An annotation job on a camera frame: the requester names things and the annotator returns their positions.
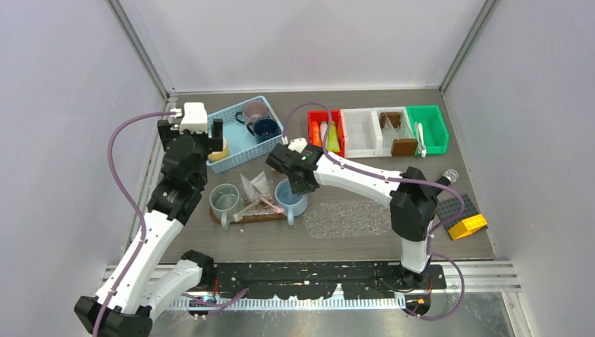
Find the cream mug yellow handle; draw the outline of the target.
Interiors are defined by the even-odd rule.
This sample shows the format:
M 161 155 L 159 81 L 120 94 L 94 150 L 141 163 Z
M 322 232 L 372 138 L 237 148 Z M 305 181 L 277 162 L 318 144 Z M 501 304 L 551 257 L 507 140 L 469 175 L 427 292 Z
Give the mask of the cream mug yellow handle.
M 208 155 L 208 160 L 210 163 L 215 163 L 217 161 L 221 161 L 229 156 L 229 145 L 227 144 L 227 139 L 222 139 L 222 150 L 219 152 L 212 152 Z

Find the light blue mug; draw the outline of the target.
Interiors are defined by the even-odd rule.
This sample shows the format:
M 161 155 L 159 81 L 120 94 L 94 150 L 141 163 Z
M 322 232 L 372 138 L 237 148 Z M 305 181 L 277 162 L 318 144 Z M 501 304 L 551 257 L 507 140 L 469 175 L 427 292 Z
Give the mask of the light blue mug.
M 276 186 L 274 196 L 277 204 L 283 209 L 283 215 L 287 218 L 290 226 L 295 224 L 295 219 L 301 216 L 308 207 L 307 195 L 293 194 L 288 179 L 282 180 Z

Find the pink toothbrush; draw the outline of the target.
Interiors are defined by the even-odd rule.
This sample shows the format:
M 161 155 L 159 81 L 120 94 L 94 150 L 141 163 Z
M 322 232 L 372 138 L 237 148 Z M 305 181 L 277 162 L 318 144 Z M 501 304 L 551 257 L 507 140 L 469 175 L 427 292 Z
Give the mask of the pink toothbrush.
M 260 201 L 262 201 L 266 205 L 268 205 L 273 210 L 273 212 L 275 212 L 277 214 L 283 214 L 283 212 L 284 212 L 283 207 L 280 207 L 280 206 L 277 206 L 276 204 L 271 203 L 270 200 L 268 200 L 268 198 L 266 198 L 265 196 L 263 196 L 261 194 L 259 194 L 258 197 L 259 197 Z

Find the mauve mug black handle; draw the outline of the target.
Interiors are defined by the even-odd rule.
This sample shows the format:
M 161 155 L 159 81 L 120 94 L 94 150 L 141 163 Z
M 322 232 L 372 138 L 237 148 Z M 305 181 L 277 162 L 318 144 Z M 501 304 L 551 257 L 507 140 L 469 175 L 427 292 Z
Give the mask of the mauve mug black handle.
M 251 100 L 235 114 L 235 119 L 237 122 L 247 125 L 267 117 L 268 113 L 268 107 L 263 101 Z

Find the grey-green mug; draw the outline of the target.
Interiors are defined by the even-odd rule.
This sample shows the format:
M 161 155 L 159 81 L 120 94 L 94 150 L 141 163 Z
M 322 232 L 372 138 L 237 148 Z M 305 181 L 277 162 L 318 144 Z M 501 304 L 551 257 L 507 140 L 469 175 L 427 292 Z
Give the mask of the grey-green mug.
M 210 210 L 224 229 L 234 222 L 234 214 L 241 210 L 241 197 L 235 185 L 224 183 L 216 186 L 209 196 Z

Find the white toothpaste tube red cap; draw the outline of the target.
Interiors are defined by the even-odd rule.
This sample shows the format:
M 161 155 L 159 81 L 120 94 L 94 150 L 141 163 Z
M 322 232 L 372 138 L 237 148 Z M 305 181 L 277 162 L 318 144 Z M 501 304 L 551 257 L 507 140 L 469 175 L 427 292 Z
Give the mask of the white toothpaste tube red cap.
M 258 200 L 258 191 L 255 189 L 255 186 L 252 184 L 252 182 L 249 179 L 247 179 L 247 177 L 245 177 L 243 174 L 240 174 L 240 177 L 246 199 L 250 203 Z

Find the clear textured acrylic holder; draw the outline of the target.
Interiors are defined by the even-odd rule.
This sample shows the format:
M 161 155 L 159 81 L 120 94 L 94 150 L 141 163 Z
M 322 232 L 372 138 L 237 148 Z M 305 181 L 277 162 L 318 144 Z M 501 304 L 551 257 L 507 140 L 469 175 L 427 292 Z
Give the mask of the clear textured acrylic holder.
M 266 197 L 266 198 L 268 198 L 268 200 L 270 200 L 271 203 L 276 204 L 276 202 L 274 201 L 273 181 L 272 180 L 268 180 L 268 181 L 272 188 L 272 195 L 269 197 Z M 256 201 L 258 201 L 259 204 L 255 208 L 253 208 L 249 212 L 247 212 L 246 216 L 275 213 L 268 205 L 266 205 L 264 202 L 260 201 L 259 197 L 258 197 L 258 200 L 256 200 Z M 245 196 L 245 193 L 243 190 L 243 186 L 241 185 L 241 209 L 248 206 L 249 204 L 251 204 L 251 203 L 246 199 L 246 196 Z

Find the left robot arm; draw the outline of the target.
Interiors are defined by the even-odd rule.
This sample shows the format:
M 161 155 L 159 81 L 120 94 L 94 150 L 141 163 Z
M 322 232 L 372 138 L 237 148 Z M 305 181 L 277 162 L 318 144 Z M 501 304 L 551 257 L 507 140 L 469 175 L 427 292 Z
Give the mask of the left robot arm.
M 156 282 L 149 278 L 201 201 L 208 155 L 223 148 L 223 121 L 214 119 L 210 131 L 194 131 L 160 120 L 158 131 L 165 150 L 163 177 L 146 212 L 133 207 L 140 229 L 110 278 L 94 296 L 81 296 L 74 307 L 92 336 L 148 336 L 159 315 L 184 292 L 214 285 L 213 258 L 194 250 L 185 252 Z

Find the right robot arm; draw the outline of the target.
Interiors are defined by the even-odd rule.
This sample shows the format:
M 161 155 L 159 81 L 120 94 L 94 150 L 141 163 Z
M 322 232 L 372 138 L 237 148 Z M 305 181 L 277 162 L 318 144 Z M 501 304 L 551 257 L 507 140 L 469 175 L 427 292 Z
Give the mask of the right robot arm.
M 439 193 L 420 170 L 383 171 L 359 164 L 315 145 L 298 152 L 278 144 L 266 163 L 284 174 L 295 195 L 309 194 L 322 185 L 361 195 L 389 209 L 391 228 L 401 239 L 401 281 L 418 288 L 428 280 L 428 231 Z

